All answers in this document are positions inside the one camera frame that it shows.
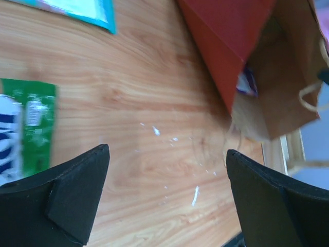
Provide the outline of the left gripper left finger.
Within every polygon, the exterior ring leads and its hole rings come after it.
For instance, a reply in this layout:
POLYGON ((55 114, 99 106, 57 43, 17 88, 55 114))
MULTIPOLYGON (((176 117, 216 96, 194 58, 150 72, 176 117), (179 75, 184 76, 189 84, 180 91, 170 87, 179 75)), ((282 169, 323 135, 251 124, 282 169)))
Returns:
POLYGON ((110 160, 109 146, 1 186, 1 246, 85 246, 110 160))

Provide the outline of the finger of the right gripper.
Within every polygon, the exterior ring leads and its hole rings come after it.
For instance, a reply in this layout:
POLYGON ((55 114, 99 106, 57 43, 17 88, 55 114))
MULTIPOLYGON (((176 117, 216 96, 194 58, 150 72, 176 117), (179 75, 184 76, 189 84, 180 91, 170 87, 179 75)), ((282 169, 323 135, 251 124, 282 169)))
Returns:
POLYGON ((324 82, 325 84, 329 85, 329 68, 323 68, 317 73, 317 78, 324 82))

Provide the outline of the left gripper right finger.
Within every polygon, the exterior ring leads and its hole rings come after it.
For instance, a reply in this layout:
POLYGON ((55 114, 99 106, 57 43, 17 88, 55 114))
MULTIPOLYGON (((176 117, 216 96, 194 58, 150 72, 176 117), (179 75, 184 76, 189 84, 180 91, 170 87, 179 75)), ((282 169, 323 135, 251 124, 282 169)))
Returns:
POLYGON ((226 168, 247 246, 328 246, 328 190, 233 149, 226 168))

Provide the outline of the red brown paper bag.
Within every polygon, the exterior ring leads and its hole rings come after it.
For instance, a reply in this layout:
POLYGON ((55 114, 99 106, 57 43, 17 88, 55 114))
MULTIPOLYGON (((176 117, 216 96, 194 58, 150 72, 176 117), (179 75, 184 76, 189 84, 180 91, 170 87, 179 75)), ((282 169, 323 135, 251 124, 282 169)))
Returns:
POLYGON ((319 118, 317 73, 328 68, 314 1, 178 1, 232 118, 231 129, 272 141, 319 118), (245 66, 258 97, 237 91, 245 66))

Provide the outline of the teal snack packet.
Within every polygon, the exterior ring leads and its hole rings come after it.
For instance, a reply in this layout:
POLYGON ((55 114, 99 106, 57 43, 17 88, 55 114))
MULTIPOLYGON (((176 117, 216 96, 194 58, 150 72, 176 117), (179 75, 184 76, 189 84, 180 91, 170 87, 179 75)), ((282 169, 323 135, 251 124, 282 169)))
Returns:
POLYGON ((18 0, 16 3, 65 15, 117 34, 112 0, 18 0))

